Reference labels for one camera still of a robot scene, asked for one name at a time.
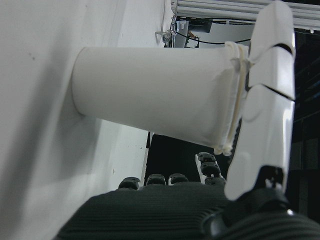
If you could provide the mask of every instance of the white wall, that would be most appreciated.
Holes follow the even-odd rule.
[[[164,3],[0,1],[1,240],[52,239],[89,197],[141,177],[148,133],[78,114],[70,79],[83,47],[163,47]]]

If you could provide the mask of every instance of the white surface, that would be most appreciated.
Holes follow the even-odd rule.
[[[295,49],[288,42],[292,33],[291,10],[283,2],[275,1],[259,13],[249,56],[251,88],[244,103],[241,129],[224,189],[230,200],[254,187],[264,165],[282,168],[282,189],[286,189],[295,103],[278,92],[291,99],[295,97]],[[277,44],[293,48],[293,55],[273,47]]]
[[[251,190],[264,165],[283,170],[286,188],[295,103],[262,85],[247,95],[225,195],[235,200]]]
[[[78,114],[70,78],[83,47],[162,48],[163,13],[162,0],[0,2],[1,240],[51,239],[141,176],[148,133]]]
[[[230,154],[245,88],[243,55],[248,48],[231,42],[214,49],[85,48],[72,73],[74,102],[84,115]]]
[[[274,0],[173,0],[178,16],[256,20],[259,11]],[[320,30],[320,6],[286,2],[293,13],[295,28]]]
[[[250,68],[249,87],[262,84],[290,99],[295,94],[294,57],[282,47],[272,47]]]
[[[250,61],[258,62],[262,54],[278,44],[288,46],[293,56],[296,55],[292,12],[284,2],[276,0],[261,10],[256,18]]]

